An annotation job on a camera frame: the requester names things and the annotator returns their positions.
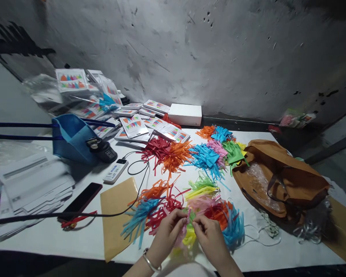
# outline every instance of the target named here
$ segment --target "silver bracelet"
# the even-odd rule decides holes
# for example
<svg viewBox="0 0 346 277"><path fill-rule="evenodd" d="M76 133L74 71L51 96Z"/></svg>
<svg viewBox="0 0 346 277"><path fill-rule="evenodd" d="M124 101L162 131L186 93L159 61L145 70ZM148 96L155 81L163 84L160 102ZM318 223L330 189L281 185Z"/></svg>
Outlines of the silver bracelet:
<svg viewBox="0 0 346 277"><path fill-rule="evenodd" d="M146 257L146 253L147 250L149 250L149 248L145 248L145 250L143 251L143 258L145 259L145 261L147 262L147 264L149 265L149 267L156 273L161 272L161 265L158 267L158 269L156 269L155 267L153 267L153 265L151 264L151 262L149 261L149 259Z"/></svg>

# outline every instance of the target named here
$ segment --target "bag strap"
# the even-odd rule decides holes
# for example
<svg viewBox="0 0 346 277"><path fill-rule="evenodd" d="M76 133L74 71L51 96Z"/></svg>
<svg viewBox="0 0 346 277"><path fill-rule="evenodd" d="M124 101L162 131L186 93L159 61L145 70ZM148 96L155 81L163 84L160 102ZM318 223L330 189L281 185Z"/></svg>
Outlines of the bag strap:
<svg viewBox="0 0 346 277"><path fill-rule="evenodd" d="M301 218L301 215L303 214L303 210L301 207L297 206L297 205L294 205L293 203L289 202L289 201L284 201L284 200L281 200L277 197L275 197L273 194L269 194L269 191L270 189L273 187L273 185L276 183L276 181L278 180L279 183L281 184L281 186L283 187L284 191L285 191L285 194L289 196L288 192L287 192L287 188L286 188L286 185L284 184L283 182L283 178L282 176L280 175L280 173L282 172L283 169L290 169L292 168L291 166L284 166L282 167L277 173L274 173L272 178L270 179L269 183L268 183L268 187L267 187L267 191L266 191L266 194L268 195L269 198L271 198L272 200L274 201L277 201L277 202L282 202L284 203L286 206L289 206L289 207L292 207L295 211L295 217L293 220L290 221L290 223L293 223L293 224L296 224L297 222L299 222L300 218Z"/></svg>
<svg viewBox="0 0 346 277"><path fill-rule="evenodd" d="M82 118L82 120L88 125L103 126L103 127L115 127L115 124L110 122L104 122L99 120ZM6 123L0 122L0 127L30 127L30 128L58 128L58 124L40 124L40 123ZM19 135L0 135L0 139L10 140L63 140L62 136L56 137L38 137L38 136L19 136Z"/></svg>
<svg viewBox="0 0 346 277"><path fill-rule="evenodd" d="M87 118L82 118L82 120L91 126L115 127L115 124L106 121L93 120Z"/></svg>
<svg viewBox="0 0 346 277"><path fill-rule="evenodd" d="M58 124L39 124L39 123L5 123L0 122L0 127L30 127L30 128L57 128ZM0 135L0 139L10 140L63 140L62 136L57 137L36 137L18 135Z"/></svg>

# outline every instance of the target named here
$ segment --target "black cable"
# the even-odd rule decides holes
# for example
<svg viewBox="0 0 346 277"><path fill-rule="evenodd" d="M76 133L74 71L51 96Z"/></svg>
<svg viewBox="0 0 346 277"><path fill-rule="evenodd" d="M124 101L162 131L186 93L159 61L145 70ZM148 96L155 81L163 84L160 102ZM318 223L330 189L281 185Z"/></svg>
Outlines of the black cable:
<svg viewBox="0 0 346 277"><path fill-rule="evenodd" d="M133 164L137 163L137 162L144 162L144 163L146 163L146 166L141 171L139 171L137 173L130 173L130 167ZM143 175L143 178L142 178L142 181L141 181L141 185L138 188L136 199L134 200L134 202L127 209L125 209L124 211L122 211L120 213L117 213L117 214L87 214L87 213L79 213L79 212L61 212L61 213L51 213L51 214L39 214L39 215L22 215L22 216L17 216L17 217L8 217L8 218L5 218L5 219L0 219L0 225L1 224L12 223L12 222L18 222L18 221L26 221L26 220L34 220L34 219L44 219L44 218L49 218L49 217L65 217L65 216L72 216L72 217L73 216L77 216L77 217L79 217L79 216L115 217L115 216L118 216L118 215L122 215L126 211L128 211L130 208L132 208L133 205L137 202L138 196L140 195L140 190L141 190L143 181L144 181L144 179L146 177L147 170L149 170L149 174L150 174L150 163L148 161L138 160L138 161L135 161L135 162L131 163L129 165L129 167L127 168L127 172L130 175L137 175L137 174L143 172L145 169L146 169L146 171L145 171L145 174Z"/></svg>
<svg viewBox="0 0 346 277"><path fill-rule="evenodd" d="M138 151L131 151L129 153L127 153L122 159L125 160L129 155L131 155L132 153L136 153Z"/></svg>

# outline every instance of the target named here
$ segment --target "black bottle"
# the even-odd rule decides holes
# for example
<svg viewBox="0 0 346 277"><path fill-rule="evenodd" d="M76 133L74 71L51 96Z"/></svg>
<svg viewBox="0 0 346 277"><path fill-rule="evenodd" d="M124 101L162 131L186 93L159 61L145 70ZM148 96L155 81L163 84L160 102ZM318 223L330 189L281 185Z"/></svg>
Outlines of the black bottle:
<svg viewBox="0 0 346 277"><path fill-rule="evenodd" d="M111 164L118 158L118 154L112 149L110 143L99 137L86 141L86 144L90 148L90 152L104 163Z"/></svg>

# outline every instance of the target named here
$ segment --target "white tablecloth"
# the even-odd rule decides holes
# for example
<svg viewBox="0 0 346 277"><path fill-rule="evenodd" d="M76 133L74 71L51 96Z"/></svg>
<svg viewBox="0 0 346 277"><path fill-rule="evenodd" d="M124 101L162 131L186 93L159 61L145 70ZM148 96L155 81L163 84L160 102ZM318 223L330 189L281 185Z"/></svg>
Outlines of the white tablecloth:
<svg viewBox="0 0 346 277"><path fill-rule="evenodd" d="M199 144L205 142L198 135L195 134L195 129L184 129L185 132L191 135L193 144ZM237 141L242 143L248 143L253 139L267 139L273 140L273 136L266 132L236 132L233 131L233 135L237 137ZM110 140L111 146L118 153L121 158L126 153L135 149L125 146L124 144L117 143L114 139ZM127 159L131 164L134 161L140 160L141 154L131 154ZM151 161L151 168L153 168L154 159ZM131 171L137 172L142 169L143 164L137 163ZM91 173L84 177L78 184L74 195L69 199L64 207L60 209L62 211L65 207L72 202L79 193L82 192L90 182L96 182L102 184L103 177L111 169L111 165L107 167L95 168ZM153 171L149 175L147 182L145 181L142 189L150 188L153 183L159 179L168 179L168 173L161 175L160 166L154 176ZM188 181L195 181L198 177L198 171L194 166L184 167L186 172L183 172L176 182L176 186L182 190L188 187ZM135 176L137 185L139 186L143 177L143 172ZM117 183L120 183L130 178L125 170L119 177ZM224 183L231 189L229 192L221 184L221 197L223 199L231 198L237 209L240 209L245 214L245 225L256 224L256 214L258 211L246 200L241 193L239 187L236 184L234 178L230 177L230 174L225 175L226 180ZM110 189L112 186L103 185L103 191ZM97 210L101 212L100 197L96 196L91 203L85 209L85 212L92 212ZM78 224L77 227L86 225L91 219L86 219ZM246 234L255 237L256 231L252 227L245 228ZM272 247L266 247L257 242L249 242L242 248L236 250L233 254L233 258L237 262L238 266L243 272L247 271L260 271L260 270L276 270L283 268L303 267L312 265L331 265L331 264L344 264L339 256L337 256L331 249L329 249L323 243L313 244L311 242L298 243L298 239L286 232L281 231L281 243ZM145 233L142 248L138 249L138 243L131 244L123 252L117 255L113 260L121 263L135 263L142 255L142 251L151 245L153 236L148 235L148 231ZM260 240L265 244L272 244L274 241L268 237L266 233L261 233ZM103 244L103 227L102 219L95 218L93 222L78 231L65 232L60 228L59 222L56 218L45 219L41 223L25 229L17 235L0 242L0 250L12 250L38 253L43 255L60 255L67 257L85 258L85 259L98 259L104 260L104 244ZM208 262L204 254L197 249L197 255L195 261L214 270L212 265Z"/></svg>

